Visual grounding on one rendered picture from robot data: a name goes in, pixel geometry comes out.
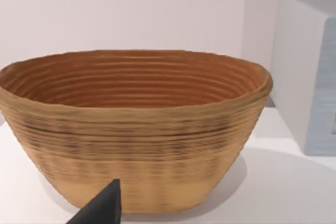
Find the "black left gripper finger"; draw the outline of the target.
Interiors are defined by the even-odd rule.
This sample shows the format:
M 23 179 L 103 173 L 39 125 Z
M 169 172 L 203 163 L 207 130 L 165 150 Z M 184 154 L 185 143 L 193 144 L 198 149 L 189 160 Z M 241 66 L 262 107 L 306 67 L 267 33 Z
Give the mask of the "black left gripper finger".
M 121 224 L 120 180 L 112 180 L 66 224 Z

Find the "brown woven basket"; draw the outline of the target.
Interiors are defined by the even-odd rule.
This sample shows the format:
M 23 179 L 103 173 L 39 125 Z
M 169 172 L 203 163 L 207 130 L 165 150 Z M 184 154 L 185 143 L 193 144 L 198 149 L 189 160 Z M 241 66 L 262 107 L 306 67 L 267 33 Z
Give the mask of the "brown woven basket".
M 263 66 L 230 56 L 77 51 L 1 69 L 0 111 L 74 206 L 119 179 L 124 212 L 177 212 L 221 182 L 271 90 Z

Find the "pale grey box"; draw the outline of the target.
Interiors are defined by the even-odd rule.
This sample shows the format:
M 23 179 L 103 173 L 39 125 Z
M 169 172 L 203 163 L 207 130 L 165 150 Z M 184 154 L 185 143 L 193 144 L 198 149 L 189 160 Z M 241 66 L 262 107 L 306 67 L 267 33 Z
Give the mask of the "pale grey box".
M 301 151 L 336 156 L 336 0 L 279 0 L 270 72 Z

